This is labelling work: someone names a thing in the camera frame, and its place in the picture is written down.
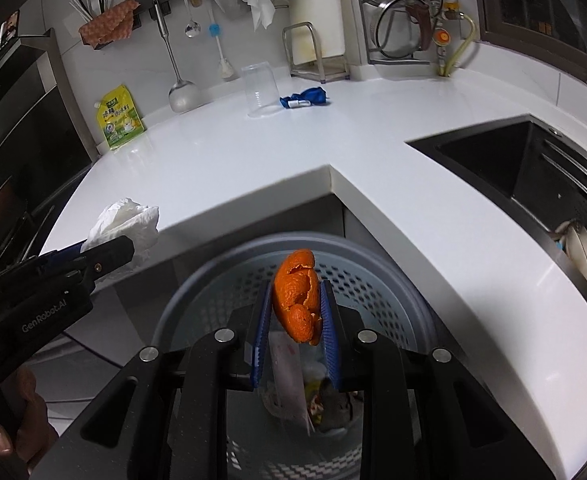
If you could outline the left hand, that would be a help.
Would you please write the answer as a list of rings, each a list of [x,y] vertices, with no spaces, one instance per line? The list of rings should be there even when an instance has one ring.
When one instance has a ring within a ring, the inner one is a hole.
[[[31,477],[59,439],[36,385],[35,374],[26,366],[0,383],[0,461],[20,479]]]

